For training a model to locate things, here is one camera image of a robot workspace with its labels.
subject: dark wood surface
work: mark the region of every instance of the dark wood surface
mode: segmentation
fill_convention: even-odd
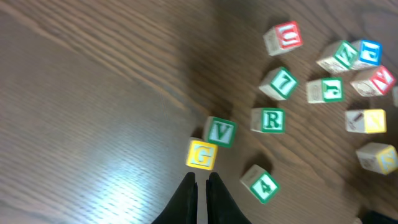
[[[398,174],[362,170],[355,150],[396,143],[391,96],[309,105],[305,82],[338,39],[384,46],[398,72],[395,0],[7,0],[0,2],[0,223],[150,223],[188,171],[206,223],[210,172],[185,165],[209,115],[238,123],[215,164],[253,223],[351,223],[362,207],[398,218]],[[295,20],[304,46],[266,54],[262,34]],[[300,85],[277,103],[257,86],[287,66]],[[286,134],[249,130],[254,106],[287,112]],[[387,110],[387,134],[345,131],[348,108]],[[271,167],[281,191],[261,205],[239,183]]]

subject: green r block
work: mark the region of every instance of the green r block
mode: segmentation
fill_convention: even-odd
[[[208,143],[230,148],[234,142],[237,127],[235,122],[209,117],[203,138]]]
[[[285,133],[285,110],[264,108],[261,124],[263,133]]]

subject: number 4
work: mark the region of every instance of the number 4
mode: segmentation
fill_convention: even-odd
[[[261,188],[264,193],[269,193],[271,191],[269,185],[266,184],[263,180],[261,180]]]
[[[280,84],[279,89],[283,89],[288,83],[292,81],[292,79],[288,75],[284,75],[282,77],[284,81]]]

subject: red u block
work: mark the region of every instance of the red u block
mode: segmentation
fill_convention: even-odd
[[[264,34],[264,41],[271,56],[289,52],[303,45],[299,26],[295,21],[273,27]]]

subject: alphabet block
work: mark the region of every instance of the alphabet block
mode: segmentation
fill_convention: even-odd
[[[384,66],[359,72],[351,82],[354,89],[365,97],[382,96],[394,86],[396,79]]]
[[[260,133],[279,134],[285,132],[285,111],[277,108],[255,108],[251,110],[251,130]]]
[[[212,144],[230,148],[235,139],[235,122],[210,116],[207,118],[203,139]]]
[[[362,70],[379,66],[381,62],[382,45],[371,40],[357,40],[351,43],[359,52],[352,69]]]
[[[279,184],[258,165],[253,165],[242,176],[241,183],[263,204],[279,191]]]
[[[309,103],[333,103],[344,100],[342,78],[322,78],[307,82]]]
[[[295,21],[273,27],[263,38],[270,56],[284,54],[303,45],[299,26]]]
[[[321,54],[317,63],[326,71],[337,74],[346,72],[352,68],[358,51],[345,40],[329,45]]]
[[[386,112],[375,110],[346,111],[346,130],[354,133],[385,133]]]
[[[357,218],[355,218],[353,224],[362,224],[362,221],[360,218],[357,217]]]
[[[287,100],[299,81],[284,67],[270,71],[259,89],[274,100]]]
[[[371,142],[356,151],[363,169],[387,175],[398,168],[394,146]]]
[[[398,86],[394,86],[392,89],[392,99],[394,100],[394,106],[398,107]]]
[[[212,170],[217,156],[217,145],[201,139],[190,138],[186,165],[189,167]]]

